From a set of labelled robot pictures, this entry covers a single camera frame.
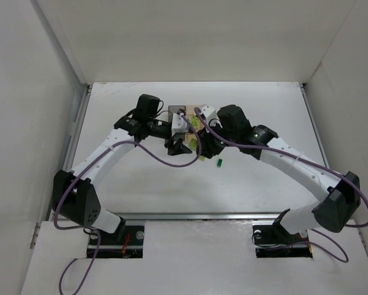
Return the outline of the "light green lego brick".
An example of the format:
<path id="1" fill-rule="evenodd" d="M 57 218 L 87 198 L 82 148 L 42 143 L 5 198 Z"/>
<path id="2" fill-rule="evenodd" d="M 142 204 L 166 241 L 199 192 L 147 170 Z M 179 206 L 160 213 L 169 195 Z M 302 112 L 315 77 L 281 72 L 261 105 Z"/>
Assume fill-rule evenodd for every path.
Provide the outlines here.
<path id="1" fill-rule="evenodd" d="M 195 129 L 199 129 L 201 128 L 201 122 L 199 121 L 199 119 L 197 117 L 193 117 L 190 119 L 190 123 L 192 124 L 192 126 Z"/>

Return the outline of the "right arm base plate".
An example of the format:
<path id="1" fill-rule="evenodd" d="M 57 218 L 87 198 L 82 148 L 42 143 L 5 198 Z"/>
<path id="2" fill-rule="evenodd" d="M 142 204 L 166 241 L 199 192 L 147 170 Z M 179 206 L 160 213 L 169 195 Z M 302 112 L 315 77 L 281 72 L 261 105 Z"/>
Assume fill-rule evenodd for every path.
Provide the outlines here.
<path id="1" fill-rule="evenodd" d="M 290 234 L 281 226 L 252 226 L 252 243 L 257 258 L 312 258 L 308 234 Z"/>

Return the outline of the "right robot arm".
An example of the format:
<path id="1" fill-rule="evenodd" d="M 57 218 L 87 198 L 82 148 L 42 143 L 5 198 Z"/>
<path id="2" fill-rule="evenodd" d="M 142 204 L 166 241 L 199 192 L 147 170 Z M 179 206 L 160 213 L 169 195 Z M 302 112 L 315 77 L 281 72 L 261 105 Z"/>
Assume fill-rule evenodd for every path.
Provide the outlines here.
<path id="1" fill-rule="evenodd" d="M 360 180 L 349 171 L 341 174 L 299 153 L 274 130 L 253 126 L 242 109 L 234 104 L 219 111 L 208 105 L 195 108 L 204 124 L 199 131 L 202 155 L 211 158 L 226 146 L 271 165 L 307 189 L 316 199 L 314 203 L 297 209 L 288 208 L 274 220 L 273 225 L 285 233 L 323 227 L 339 233 L 361 204 Z"/>

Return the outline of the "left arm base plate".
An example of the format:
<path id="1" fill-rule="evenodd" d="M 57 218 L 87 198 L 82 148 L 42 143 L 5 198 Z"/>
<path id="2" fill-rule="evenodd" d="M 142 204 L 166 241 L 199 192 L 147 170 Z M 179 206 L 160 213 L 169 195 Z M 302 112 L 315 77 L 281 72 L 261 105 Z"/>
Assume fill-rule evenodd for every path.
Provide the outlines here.
<path id="1" fill-rule="evenodd" d="M 97 249 L 97 235 L 90 230 L 83 230 L 89 236 L 86 249 L 87 258 L 100 259 L 141 259 L 143 257 L 143 242 L 145 238 L 145 221 L 129 220 L 126 222 L 124 232 L 116 238 L 102 230 L 100 233 L 100 246 Z"/>

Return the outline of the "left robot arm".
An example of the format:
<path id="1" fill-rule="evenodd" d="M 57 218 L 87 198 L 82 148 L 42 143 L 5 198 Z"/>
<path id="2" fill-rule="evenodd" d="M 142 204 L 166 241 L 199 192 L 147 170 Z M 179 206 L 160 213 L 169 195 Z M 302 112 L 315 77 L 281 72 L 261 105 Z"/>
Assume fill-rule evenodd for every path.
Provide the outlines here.
<path id="1" fill-rule="evenodd" d="M 143 149 L 141 142 L 147 137 L 163 139 L 171 154 L 189 153 L 182 142 L 174 140 L 178 133 L 195 133 L 184 111 L 172 115 L 166 122 L 157 118 L 162 101 L 143 94 L 136 107 L 122 116 L 110 134 L 88 158 L 70 171 L 60 170 L 54 176 L 52 209 L 75 223 L 76 228 L 100 230 L 118 237 L 125 228 L 125 220 L 101 206 L 97 188 L 111 169 L 134 148 Z"/>

